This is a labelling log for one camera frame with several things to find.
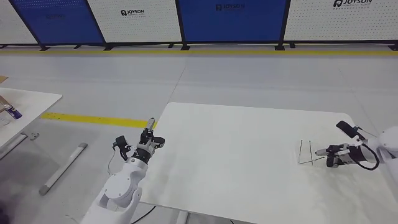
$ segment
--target white pipe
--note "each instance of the white pipe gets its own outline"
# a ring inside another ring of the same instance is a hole
[[[17,145],[20,144],[25,138],[27,138],[27,136],[25,134],[21,134],[18,137],[14,138],[7,146],[4,146],[4,148],[0,150],[0,159],[5,157],[8,152],[17,147]]]
[[[177,217],[176,224],[187,224],[189,215],[189,212],[180,211]]]
[[[61,177],[61,175],[68,169],[72,162],[80,155],[80,153],[87,147],[86,143],[81,143],[77,149],[70,155],[68,162],[60,167],[55,173],[50,177],[50,179],[40,188],[39,194],[45,195],[54,183]]]

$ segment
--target gray floor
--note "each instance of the gray floor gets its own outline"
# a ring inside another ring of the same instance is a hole
[[[374,134],[398,124],[396,57],[2,54],[0,75],[9,77],[3,87],[63,94],[51,109],[58,113],[159,118],[176,101],[342,112]],[[141,132],[42,119],[36,130],[35,143],[23,142],[0,162],[0,201],[17,224],[73,223],[66,215],[81,220],[108,178],[115,137],[136,143]],[[38,188],[81,142],[88,149],[40,197]],[[121,164],[116,157],[111,171]],[[148,209],[140,205],[134,219]],[[174,217],[172,210],[157,208],[141,223]],[[229,220],[192,216],[190,224],[197,223]]]

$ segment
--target white tabletop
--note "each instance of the white tabletop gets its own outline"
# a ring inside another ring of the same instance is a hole
[[[301,139],[353,142],[340,120],[353,124],[344,113],[169,103],[141,201],[251,223],[396,223],[379,170],[297,164]]]
[[[22,114],[20,119],[12,119],[10,116],[11,122],[6,126],[0,126],[0,147],[14,139],[33,120],[37,119],[62,98],[62,95],[53,93],[39,93],[10,88],[0,88],[0,95]]]

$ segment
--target yellow floor line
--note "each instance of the yellow floor line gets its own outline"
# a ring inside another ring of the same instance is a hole
[[[114,49],[110,51],[103,50],[57,50],[56,48],[49,49],[47,51],[38,50],[0,50],[0,54],[174,54],[174,55],[186,55],[186,54],[200,54],[200,55],[398,55],[398,52],[392,50],[380,50],[380,51],[355,51],[355,50],[204,50],[204,49],[192,49],[181,51],[179,49],[174,50],[119,50]]]
[[[44,113],[40,118],[79,122],[79,123],[127,126],[132,128],[144,128],[146,127],[147,124],[147,120],[108,118],[108,117],[85,116],[85,115],[64,114],[64,113]]]

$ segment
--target pegboard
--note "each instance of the pegboard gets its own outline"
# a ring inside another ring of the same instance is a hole
[[[180,42],[175,0],[88,0],[107,42]]]
[[[188,42],[279,40],[286,0],[179,0]]]
[[[292,0],[285,40],[396,40],[398,0]]]
[[[0,44],[36,44],[8,0],[0,0]]]
[[[42,44],[102,44],[84,0],[13,0]]]

